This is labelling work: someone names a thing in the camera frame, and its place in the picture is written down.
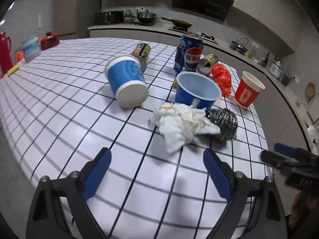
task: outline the countertop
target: countertop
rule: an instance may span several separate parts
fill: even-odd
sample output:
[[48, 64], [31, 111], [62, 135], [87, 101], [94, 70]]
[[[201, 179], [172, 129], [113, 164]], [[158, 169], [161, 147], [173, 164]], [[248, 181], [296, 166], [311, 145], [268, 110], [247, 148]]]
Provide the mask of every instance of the countertop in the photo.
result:
[[[133, 24], [112, 24], [112, 25], [90, 26], [90, 27], [88, 27], [88, 29], [89, 30], [108, 29], [108, 28], [112, 28], [112, 29], [114, 29], [114, 28], [115, 29], [138, 29], [138, 30], [145, 30], [145, 31], [154, 31], [154, 32], [159, 32], [159, 33], [174, 35], [174, 36], [182, 36], [183, 35], [183, 33], [168, 30], [168, 28], [170, 28], [170, 27], [172, 27], [172, 25], [155, 24], [153, 26], [140, 26], [140, 25], [133, 25]], [[207, 41], [207, 40], [203, 40], [203, 42], [206, 45], [209, 45], [209, 46], [217, 48], [221, 51], [227, 52], [228, 54], [246, 62], [247, 64], [255, 67], [259, 71], [263, 72], [266, 76], [268, 76], [268, 78], [273, 82], [273, 84], [278, 88], [279, 92], [286, 99], [286, 101], [290, 105], [292, 111], [296, 115], [296, 119], [298, 120], [298, 122], [300, 123], [300, 126], [302, 127], [302, 130], [306, 136], [307, 143], [308, 143], [310, 149], [311, 150], [314, 149], [315, 153], [317, 153], [316, 146], [315, 146], [315, 144], [312, 143], [312, 140], [311, 140], [311, 138], [308, 134], [308, 131], [307, 131], [307, 127], [309, 125], [312, 125], [312, 121], [311, 121], [309, 115], [307, 114], [307, 111], [304, 108], [304, 106], [303, 105], [301, 105], [300, 107], [297, 106], [297, 104], [296, 104], [297, 97], [294, 94], [294, 92], [289, 87], [285, 87], [277, 78], [275, 78], [274, 76], [272, 76], [270, 74], [270, 72], [269, 72], [270, 66], [264, 68], [264, 67], [260, 66], [259, 64], [255, 63], [254, 60], [250, 60], [247, 56], [236, 53], [234, 50], [232, 50], [230, 48], [229, 43], [222, 41], [220, 39], [217, 39], [217, 38], [215, 40], [218, 43], [218, 45], [213, 43], [213, 42]]]
[[[104, 74], [115, 56], [129, 54], [138, 41], [89, 38], [63, 40], [0, 80], [0, 118], [17, 162], [33, 186], [48, 175], [63, 178], [81, 170], [102, 147], [112, 162], [88, 207], [106, 234], [117, 238], [205, 239], [226, 201], [219, 196], [203, 164], [211, 147], [234, 171], [264, 179], [272, 170], [259, 159], [267, 149], [253, 105], [242, 110], [233, 97], [214, 107], [237, 114], [237, 139], [220, 143], [209, 136], [169, 154], [164, 139], [148, 120], [165, 101], [173, 102], [175, 47], [151, 43], [144, 72], [149, 97], [134, 109], [122, 109]], [[232, 74], [232, 95], [238, 86]], [[65, 198], [66, 216], [72, 219]], [[246, 204], [234, 238], [247, 221]]]

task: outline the crushed can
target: crushed can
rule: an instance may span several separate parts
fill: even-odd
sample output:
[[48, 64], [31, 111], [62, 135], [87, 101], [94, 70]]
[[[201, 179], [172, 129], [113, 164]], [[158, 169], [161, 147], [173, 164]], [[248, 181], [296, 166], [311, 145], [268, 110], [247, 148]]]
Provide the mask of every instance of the crushed can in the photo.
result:
[[211, 66], [218, 62], [218, 57], [214, 54], [204, 56], [197, 65], [197, 70], [203, 75], [211, 73]]
[[180, 73], [182, 70], [196, 72], [203, 47], [204, 43], [201, 38], [184, 34], [179, 40], [176, 51], [175, 72]]
[[151, 47], [146, 43], [138, 43], [131, 53], [132, 56], [136, 57], [138, 61], [140, 61], [142, 72], [146, 69], [150, 53]]

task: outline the blue paper cup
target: blue paper cup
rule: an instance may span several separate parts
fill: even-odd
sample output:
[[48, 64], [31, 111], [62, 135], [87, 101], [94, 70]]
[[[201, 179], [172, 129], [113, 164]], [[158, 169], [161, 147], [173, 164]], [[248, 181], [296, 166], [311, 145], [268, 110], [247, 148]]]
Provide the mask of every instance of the blue paper cup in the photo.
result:
[[176, 103], [190, 106], [195, 99], [198, 109], [210, 109], [221, 97], [218, 85], [204, 75], [195, 72], [181, 72], [177, 75], [176, 80]]
[[105, 75], [119, 105], [134, 108], [148, 97], [141, 64], [134, 56], [119, 56], [105, 67]]

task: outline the blue gripper pad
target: blue gripper pad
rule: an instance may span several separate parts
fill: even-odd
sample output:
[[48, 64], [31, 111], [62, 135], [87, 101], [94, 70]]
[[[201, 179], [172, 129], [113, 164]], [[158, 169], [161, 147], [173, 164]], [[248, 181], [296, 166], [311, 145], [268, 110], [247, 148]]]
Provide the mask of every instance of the blue gripper pad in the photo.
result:
[[95, 195], [103, 177], [105, 176], [106, 171], [111, 164], [111, 160], [111, 150], [105, 148], [105, 150], [102, 152], [101, 157], [95, 163], [94, 167], [92, 168], [84, 182], [84, 189], [82, 191], [82, 198], [84, 199], [84, 201], [87, 201], [87, 199], [92, 198]]
[[274, 150], [277, 153], [280, 153], [282, 155], [288, 156], [288, 157], [296, 157], [298, 155], [298, 152], [295, 148], [286, 146], [282, 143], [275, 143]]
[[227, 163], [222, 162], [214, 152], [210, 152], [209, 149], [206, 149], [203, 154], [204, 165], [208, 171], [209, 176], [213, 180], [213, 183], [216, 186], [216, 189], [219, 195], [226, 199], [227, 202], [230, 201], [231, 194], [231, 183], [226, 177], [225, 173], [221, 169], [222, 165], [227, 165]]

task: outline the red plastic bag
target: red plastic bag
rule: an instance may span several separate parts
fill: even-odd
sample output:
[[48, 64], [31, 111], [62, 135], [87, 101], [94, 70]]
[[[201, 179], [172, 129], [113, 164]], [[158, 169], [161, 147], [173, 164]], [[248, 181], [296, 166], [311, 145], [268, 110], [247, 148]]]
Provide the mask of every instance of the red plastic bag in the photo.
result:
[[215, 63], [211, 67], [211, 72], [211, 78], [218, 83], [222, 96], [228, 97], [232, 91], [232, 76], [228, 69], [222, 64]]

